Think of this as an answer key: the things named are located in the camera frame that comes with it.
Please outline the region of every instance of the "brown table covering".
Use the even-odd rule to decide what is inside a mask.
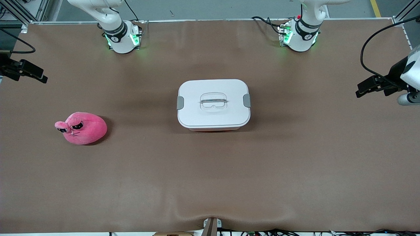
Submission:
[[[13,58],[49,80],[0,85],[0,232],[186,231],[210,216],[241,231],[419,231],[420,109],[400,93],[354,94],[371,76],[360,49],[389,24],[325,21],[297,53],[261,22],[150,23],[127,55],[96,25],[30,25],[21,37],[37,51]],[[387,74],[409,51],[394,27],[366,64]],[[179,86],[223,78],[247,83],[249,123],[183,128]],[[76,146],[54,128],[76,111],[106,119],[102,142]]]

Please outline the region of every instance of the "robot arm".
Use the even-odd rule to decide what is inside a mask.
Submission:
[[[402,90],[408,91],[398,97],[397,102],[403,106],[420,105],[420,46],[391,67],[388,75],[371,76],[357,85],[357,97],[371,92],[383,91],[385,96]]]
[[[123,0],[68,0],[98,21],[105,32],[109,46],[118,53],[128,53],[140,46],[139,27],[130,21],[123,21],[120,14],[112,8],[118,7]]]
[[[297,52],[307,51],[318,36],[318,30],[326,17],[326,5],[348,3],[351,0],[300,0],[302,15],[287,22],[280,29],[280,41]]]

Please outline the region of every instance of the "stuffed toy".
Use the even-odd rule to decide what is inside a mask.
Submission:
[[[54,125],[64,138],[77,145],[86,145],[98,141],[107,131],[105,121],[97,115],[85,112],[71,114],[65,122]]]

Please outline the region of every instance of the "black cable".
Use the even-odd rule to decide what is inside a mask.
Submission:
[[[112,8],[109,8],[109,9],[111,9],[111,11],[115,11],[116,13],[118,13],[118,14],[119,14],[119,12],[118,12],[117,10],[112,9]]]
[[[297,234],[296,232],[293,232],[293,231],[288,231],[288,230],[283,230],[283,229],[274,229],[273,230],[277,235],[278,235],[278,233],[280,232],[280,233],[282,233],[280,236],[283,236],[283,235],[287,235],[287,236],[300,236],[299,234]]]
[[[390,229],[378,229],[374,232],[371,233],[363,233],[363,232],[343,232],[343,233],[338,233],[336,234],[336,236],[371,236],[374,233],[390,233],[390,234],[396,234],[399,236],[411,236],[412,232],[406,231],[404,233],[399,232],[399,231],[394,231],[394,230],[390,230]]]
[[[259,17],[259,16],[254,16],[254,17],[251,17],[251,19],[259,19],[259,20],[262,20],[264,23],[266,23],[266,24],[270,24],[268,21],[266,21],[265,19],[263,19],[263,18],[261,18],[261,17]]]
[[[368,42],[369,42],[369,41],[370,41],[370,40],[371,40],[374,36],[376,36],[377,34],[381,33],[382,31],[384,31],[384,30],[386,30],[386,29],[389,29],[389,28],[391,28],[391,27],[394,27],[394,26],[397,26],[397,25],[400,25],[400,24],[404,24],[404,23],[409,22],[409,21],[413,21],[413,20],[415,20],[415,19],[417,19],[417,18],[420,18],[420,16],[412,17],[412,18],[409,18],[409,19],[407,19],[407,20],[403,20],[403,21],[400,21],[400,22],[394,23],[394,24],[392,24],[392,25],[388,25],[387,27],[384,27],[384,28],[382,28],[382,29],[378,30],[377,32],[375,32],[374,34],[372,34],[372,35],[371,35],[371,36],[370,36],[370,37],[366,40],[365,44],[364,44],[364,45],[363,45],[363,47],[362,47],[362,50],[360,51],[360,64],[362,64],[362,67],[363,67],[365,70],[369,71],[370,73],[372,73],[372,74],[374,74],[374,75],[376,75],[376,76],[381,77],[382,79],[384,79],[384,80],[385,80],[385,81],[387,81],[388,83],[392,84],[393,86],[395,86],[395,87],[397,87],[397,88],[399,88],[399,89],[405,89],[405,88],[401,88],[401,87],[400,87],[400,86],[398,86],[396,83],[394,83],[394,82],[390,81],[389,79],[387,79],[386,77],[382,76],[382,75],[381,75],[381,74],[379,74],[378,72],[373,71],[373,70],[369,69],[367,66],[365,66],[365,63],[363,62],[363,53],[365,52],[365,47],[366,47],[366,45],[368,44]]]
[[[1,15],[0,16],[0,19],[3,18],[5,14],[9,14],[9,13],[7,12],[7,9],[6,8],[4,8],[3,6],[1,6],[1,8],[0,8],[0,15]]]
[[[286,35],[285,33],[280,33],[277,31],[277,29],[274,28],[273,23],[271,23],[270,17],[267,17],[267,21],[269,22],[269,24],[271,25],[271,27],[273,28],[274,32],[276,32],[277,34],[281,34],[281,35]]]
[[[136,21],[139,20],[139,18],[137,17],[137,15],[134,13],[133,9],[131,9],[130,5],[128,4],[127,0],[124,0],[124,2],[126,2],[128,8],[131,10],[131,12],[133,13],[133,15],[136,17]]]
[[[254,17],[251,17],[251,19],[254,19],[254,20],[255,20],[255,19],[260,19],[260,20],[262,20],[264,23],[271,25],[271,28],[273,28],[274,32],[276,32],[277,34],[286,35],[285,33],[280,33],[279,31],[277,31],[277,29],[275,29],[275,28],[274,28],[274,27],[279,27],[280,25],[273,24],[273,23],[271,22],[271,20],[270,20],[270,17],[267,17],[267,20],[265,20],[265,19],[263,19],[263,18],[261,18],[261,17],[259,17],[259,16],[254,16]]]
[[[17,39],[17,40],[21,41],[22,43],[24,43],[24,44],[28,45],[28,46],[32,49],[31,51],[12,51],[12,50],[11,50],[11,51],[10,51],[10,53],[17,53],[17,54],[29,54],[29,53],[34,53],[34,52],[35,52],[35,48],[34,48],[32,45],[30,45],[29,43],[27,43],[27,42],[25,42],[25,41],[21,40],[20,38],[18,38],[18,37],[16,37],[16,36],[14,36],[13,34],[9,33],[8,31],[5,31],[2,27],[0,27],[0,30],[1,30],[1,31],[3,31],[3,32],[5,32],[6,34],[8,34],[8,35],[12,36],[13,38],[15,38],[15,39]]]

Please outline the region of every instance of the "lid handle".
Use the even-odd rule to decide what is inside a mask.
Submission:
[[[228,102],[227,99],[203,99],[200,101],[200,103],[206,103],[206,102]]]

